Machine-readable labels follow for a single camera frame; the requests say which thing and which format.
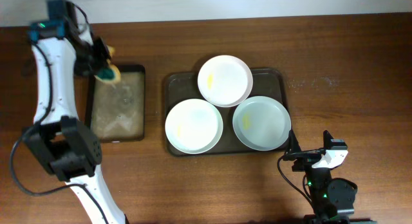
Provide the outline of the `green yellow sponge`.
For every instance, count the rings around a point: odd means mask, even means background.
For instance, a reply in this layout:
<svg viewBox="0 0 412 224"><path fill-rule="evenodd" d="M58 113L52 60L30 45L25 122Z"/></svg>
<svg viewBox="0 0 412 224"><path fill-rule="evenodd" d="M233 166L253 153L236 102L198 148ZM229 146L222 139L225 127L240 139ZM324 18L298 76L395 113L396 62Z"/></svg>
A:
<svg viewBox="0 0 412 224"><path fill-rule="evenodd" d="M95 60L93 63L93 76L104 84L117 84L120 82L121 73L111 62L115 53L114 47L105 44L95 44L93 46Z"/></svg>

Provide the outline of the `pinkish white plate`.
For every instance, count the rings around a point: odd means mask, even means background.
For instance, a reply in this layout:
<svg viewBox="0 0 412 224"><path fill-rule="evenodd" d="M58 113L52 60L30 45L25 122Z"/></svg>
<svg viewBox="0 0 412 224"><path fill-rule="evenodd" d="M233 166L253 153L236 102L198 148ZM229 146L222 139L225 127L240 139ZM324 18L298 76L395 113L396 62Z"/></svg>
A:
<svg viewBox="0 0 412 224"><path fill-rule="evenodd" d="M234 107L243 102L250 95L253 83L251 69L231 55L207 60L197 78L203 98L218 107Z"/></svg>

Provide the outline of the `cream white plate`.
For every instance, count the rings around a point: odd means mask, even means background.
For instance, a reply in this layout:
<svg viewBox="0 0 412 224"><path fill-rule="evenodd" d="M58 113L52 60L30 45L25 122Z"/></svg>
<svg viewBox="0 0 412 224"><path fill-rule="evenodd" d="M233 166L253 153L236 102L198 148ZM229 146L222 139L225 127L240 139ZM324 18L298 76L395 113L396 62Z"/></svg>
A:
<svg viewBox="0 0 412 224"><path fill-rule="evenodd" d="M175 149L186 154L202 154L220 141L223 118L211 103L190 98L177 103L168 112L165 135Z"/></svg>

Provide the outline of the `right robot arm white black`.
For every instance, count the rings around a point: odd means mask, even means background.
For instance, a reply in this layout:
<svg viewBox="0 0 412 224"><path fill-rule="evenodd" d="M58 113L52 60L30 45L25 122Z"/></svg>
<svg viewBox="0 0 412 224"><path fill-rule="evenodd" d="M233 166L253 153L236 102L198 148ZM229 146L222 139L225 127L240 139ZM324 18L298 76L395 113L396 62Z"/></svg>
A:
<svg viewBox="0 0 412 224"><path fill-rule="evenodd" d="M293 161L293 172L304 172L302 189L283 179L310 204L313 214L305 215L303 223L349 223L355 212L353 203L358 187L344 178L333 178L331 171L342 165L348 146L342 139L323 132L323 146L303 151L293 131L289 131L289 148L279 161Z"/></svg>

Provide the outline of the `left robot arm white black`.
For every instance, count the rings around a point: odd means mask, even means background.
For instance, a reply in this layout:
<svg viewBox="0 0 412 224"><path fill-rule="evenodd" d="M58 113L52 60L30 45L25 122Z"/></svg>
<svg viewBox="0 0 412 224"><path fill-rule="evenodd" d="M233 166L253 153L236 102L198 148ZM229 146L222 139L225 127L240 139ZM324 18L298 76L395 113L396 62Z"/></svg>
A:
<svg viewBox="0 0 412 224"><path fill-rule="evenodd" d="M116 84L120 72L111 63L113 48L96 37L89 22L79 23L82 9L69 0L47 0L48 19L28 32L37 66L37 108L24 142L43 169L71 189L92 223L127 223L101 169L97 136L79 120L74 78L93 77Z"/></svg>

